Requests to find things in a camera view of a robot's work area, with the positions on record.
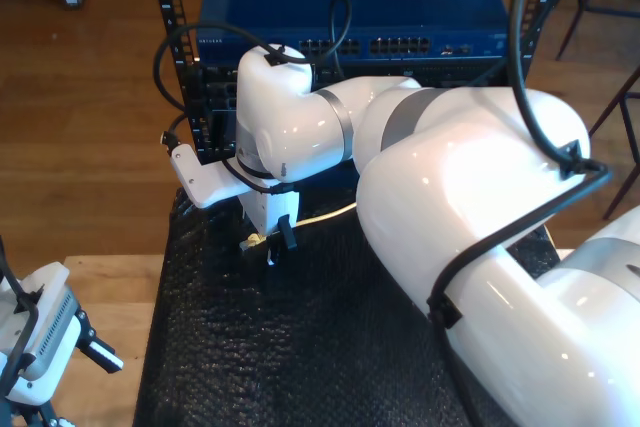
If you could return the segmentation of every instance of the ethernet port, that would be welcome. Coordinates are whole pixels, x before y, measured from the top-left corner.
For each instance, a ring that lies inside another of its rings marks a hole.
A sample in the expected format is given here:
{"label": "ethernet port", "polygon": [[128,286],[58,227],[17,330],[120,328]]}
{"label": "ethernet port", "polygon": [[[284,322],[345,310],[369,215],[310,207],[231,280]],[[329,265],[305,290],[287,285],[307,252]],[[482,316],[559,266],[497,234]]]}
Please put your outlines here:
{"label": "ethernet port", "polygon": [[431,41],[429,39],[425,39],[425,38],[420,39],[420,52],[429,52],[430,47],[431,47]]}

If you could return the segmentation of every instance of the black plastic part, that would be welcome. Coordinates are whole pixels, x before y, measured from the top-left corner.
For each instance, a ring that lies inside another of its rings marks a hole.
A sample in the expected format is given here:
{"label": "black plastic part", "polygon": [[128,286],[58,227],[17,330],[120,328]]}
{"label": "black plastic part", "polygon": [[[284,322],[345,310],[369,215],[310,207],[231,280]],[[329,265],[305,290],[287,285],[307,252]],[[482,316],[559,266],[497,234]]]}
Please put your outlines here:
{"label": "black plastic part", "polygon": [[574,162],[571,162],[571,164],[560,169],[560,177],[562,178],[562,180],[566,180],[574,174],[582,174],[583,172],[576,171],[576,167],[578,170],[580,170],[579,159],[582,159],[582,149],[580,148],[580,142],[574,140],[561,147],[560,150],[569,154],[569,157],[571,157],[572,159],[575,159]]}
{"label": "black plastic part", "polygon": [[289,223],[289,214],[283,215],[278,219],[278,230],[282,234],[282,242],[287,250],[296,250],[298,244],[296,242],[296,236],[293,234],[293,229]]}
{"label": "black plastic part", "polygon": [[167,146],[167,153],[169,154],[169,157],[171,157],[173,149],[180,145],[178,136],[166,130],[162,133],[162,139],[160,140],[160,143]]}
{"label": "black plastic part", "polygon": [[119,372],[121,369],[118,365],[115,365],[109,359],[100,355],[90,347],[91,343],[95,342],[107,352],[110,352],[114,355],[116,353],[116,351],[111,346],[98,338],[98,334],[96,333],[95,329],[91,327],[89,316],[84,310],[82,310],[80,306],[78,306],[78,310],[76,311],[76,318],[80,322],[80,337],[78,337],[76,347],[80,350],[80,352],[82,352],[84,355],[86,355],[96,364],[102,367],[107,373],[113,374],[115,372]]}
{"label": "black plastic part", "polygon": [[[44,292],[44,285],[41,286],[37,292],[28,292],[28,293],[25,292],[24,297],[25,299],[32,302],[33,304],[38,305],[38,301],[40,300],[40,297],[42,297],[43,292]],[[18,302],[18,305],[16,305],[16,308],[13,310],[13,313],[20,314],[26,311],[27,309],[24,308],[24,305],[21,302]]]}
{"label": "black plastic part", "polygon": [[[429,304],[429,307],[432,307],[429,300],[427,300],[427,304]],[[444,300],[439,306],[431,308],[431,311],[429,313],[429,320],[431,320],[432,322],[434,321],[435,312],[439,312],[442,316],[441,319],[446,329],[450,329],[451,327],[453,327],[456,322],[458,322],[462,318],[462,314],[460,313],[458,308],[453,304],[453,302],[451,302],[451,299],[449,299],[449,297],[447,296],[444,297]]]}
{"label": "black plastic part", "polygon": [[[27,427],[51,427],[51,421],[56,421],[54,425],[58,424],[60,420],[53,410],[51,402],[45,402],[40,406],[11,403],[12,411],[14,414],[21,416],[27,424]],[[0,424],[2,427],[10,427],[12,424]]]}
{"label": "black plastic part", "polygon": [[[319,47],[319,46],[315,46],[315,47],[313,47],[313,46],[312,46],[312,47],[311,47],[311,52],[312,52],[313,54],[317,55],[317,54],[319,54],[319,53],[320,53],[320,50],[319,50],[319,49],[320,49],[320,47]],[[281,45],[280,47],[278,47],[278,52],[281,52],[281,53],[283,53],[283,54],[284,54],[284,51],[285,51],[284,45]],[[264,56],[264,58],[265,58],[265,60],[266,60],[267,62],[269,62],[269,65],[270,65],[271,67],[274,67],[274,66],[276,66],[276,65],[286,64],[286,62],[284,62],[284,61],[280,60],[279,58],[277,58],[276,56],[274,56],[274,55],[272,55],[272,54],[267,54],[267,55],[265,55],[265,56]]]}

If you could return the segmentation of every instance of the black table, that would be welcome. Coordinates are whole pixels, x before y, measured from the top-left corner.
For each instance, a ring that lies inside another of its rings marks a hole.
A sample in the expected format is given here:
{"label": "black table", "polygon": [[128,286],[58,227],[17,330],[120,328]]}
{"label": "black table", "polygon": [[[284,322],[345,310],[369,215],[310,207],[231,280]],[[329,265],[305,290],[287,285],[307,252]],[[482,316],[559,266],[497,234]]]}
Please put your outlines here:
{"label": "black table", "polygon": [[[301,217],[353,202],[350,172],[312,180]],[[266,242],[242,253],[241,214],[237,199],[201,211],[178,191],[135,426],[468,425],[431,324],[355,210],[296,228],[298,250],[273,267]],[[510,252],[533,276],[558,262],[542,228]],[[468,380],[486,425],[513,425]]]}

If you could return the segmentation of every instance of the black cable tie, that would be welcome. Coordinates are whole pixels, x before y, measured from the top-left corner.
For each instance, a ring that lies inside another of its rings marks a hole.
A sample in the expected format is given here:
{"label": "black cable tie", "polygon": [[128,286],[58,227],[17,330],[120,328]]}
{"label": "black cable tie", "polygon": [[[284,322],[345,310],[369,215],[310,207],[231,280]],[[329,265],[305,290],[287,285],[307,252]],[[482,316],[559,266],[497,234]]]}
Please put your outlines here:
{"label": "black cable tie", "polygon": [[[281,45],[280,47],[278,47],[278,52],[280,52],[281,54],[284,54],[285,48],[284,45]],[[287,62],[282,60],[281,58],[273,55],[273,54],[267,54],[264,56],[265,60],[267,62],[269,62],[269,65],[271,67],[274,67],[276,65],[282,65],[282,64],[286,64]]]}
{"label": "black cable tie", "polygon": [[582,157],[582,149],[580,149],[578,140],[572,140],[567,145],[560,147],[560,150],[571,158],[571,162],[567,163],[567,165],[560,166],[560,178],[562,180],[566,180],[573,175],[585,173],[585,159]]}
{"label": "black cable tie", "polygon": [[429,305],[427,318],[434,324],[444,325],[445,329],[450,329],[462,318],[462,313],[446,295],[439,303],[436,303],[433,297],[429,297],[427,305]]}

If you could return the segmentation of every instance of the cable clip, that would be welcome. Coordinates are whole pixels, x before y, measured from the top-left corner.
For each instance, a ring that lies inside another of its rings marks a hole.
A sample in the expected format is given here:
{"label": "cable clip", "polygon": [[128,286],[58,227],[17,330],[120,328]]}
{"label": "cable clip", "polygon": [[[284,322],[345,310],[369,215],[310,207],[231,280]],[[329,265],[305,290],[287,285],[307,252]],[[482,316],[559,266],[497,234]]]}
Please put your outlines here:
{"label": "cable clip", "polygon": [[560,178],[562,178],[562,180],[566,180],[572,175],[585,173],[585,159],[582,158],[582,149],[580,149],[580,142],[578,142],[578,140],[569,142],[567,145],[560,147],[560,150],[571,157],[569,164],[560,166]]}
{"label": "cable clip", "polygon": [[462,318],[458,308],[446,295],[440,302],[436,302],[433,297],[427,299],[429,314],[427,318],[434,324],[442,324],[446,329],[453,327]]}
{"label": "cable clip", "polygon": [[177,146],[180,145],[178,136],[166,130],[162,133],[162,136],[160,137],[160,143],[162,145],[167,146],[167,152],[169,153],[169,156],[171,156],[173,149],[175,149]]}

